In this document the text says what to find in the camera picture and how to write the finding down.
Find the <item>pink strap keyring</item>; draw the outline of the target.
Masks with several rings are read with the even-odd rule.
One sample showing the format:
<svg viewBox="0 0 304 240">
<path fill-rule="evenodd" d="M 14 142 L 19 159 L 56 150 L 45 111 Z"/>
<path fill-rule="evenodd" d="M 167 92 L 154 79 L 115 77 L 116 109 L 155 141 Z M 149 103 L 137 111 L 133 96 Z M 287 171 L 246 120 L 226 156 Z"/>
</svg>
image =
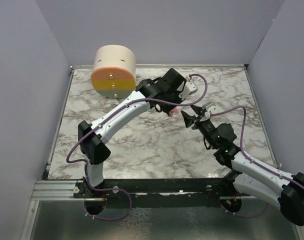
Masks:
<svg viewBox="0 0 304 240">
<path fill-rule="evenodd" d="M 174 109 L 172 109 L 170 112 L 169 112 L 169 114 L 167 115 L 168 117 L 173 117 L 174 115 L 177 115 L 177 114 L 179 114 L 180 113 L 180 110 L 178 109 L 178 108 L 174 108 Z"/>
</svg>

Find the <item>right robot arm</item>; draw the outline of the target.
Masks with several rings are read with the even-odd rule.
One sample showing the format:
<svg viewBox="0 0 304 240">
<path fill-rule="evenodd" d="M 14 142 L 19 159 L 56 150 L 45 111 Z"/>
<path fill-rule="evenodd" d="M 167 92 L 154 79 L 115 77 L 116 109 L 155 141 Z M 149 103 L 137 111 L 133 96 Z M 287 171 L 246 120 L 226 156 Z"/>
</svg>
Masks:
<svg viewBox="0 0 304 240">
<path fill-rule="evenodd" d="M 285 172 L 249 155 L 234 143 L 237 136 L 230 123 L 214 126 L 213 114 L 206 108 L 191 108 L 195 115 L 181 112 L 185 126 L 198 130 L 207 148 L 216 151 L 216 161 L 236 175 L 222 182 L 222 191 L 228 196 L 239 192 L 256 197 L 279 209 L 291 223 L 304 226 L 304 173 Z"/>
</svg>

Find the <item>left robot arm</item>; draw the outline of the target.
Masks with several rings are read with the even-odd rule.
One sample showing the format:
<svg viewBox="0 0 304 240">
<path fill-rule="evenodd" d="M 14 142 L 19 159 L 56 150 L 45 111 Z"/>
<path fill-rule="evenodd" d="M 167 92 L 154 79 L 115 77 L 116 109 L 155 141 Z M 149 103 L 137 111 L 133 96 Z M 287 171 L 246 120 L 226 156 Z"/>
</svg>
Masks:
<svg viewBox="0 0 304 240">
<path fill-rule="evenodd" d="M 197 89 L 174 68 L 170 68 L 162 77 L 141 80 L 135 90 L 105 116 L 92 123 L 82 121 L 78 125 L 78 140 L 81 152 L 88 159 L 86 193 L 93 198 L 102 193 L 103 165 L 111 155 L 106 144 L 114 134 L 155 105 L 159 105 L 160 112 L 169 114 L 176 104 L 181 104 Z"/>
</svg>

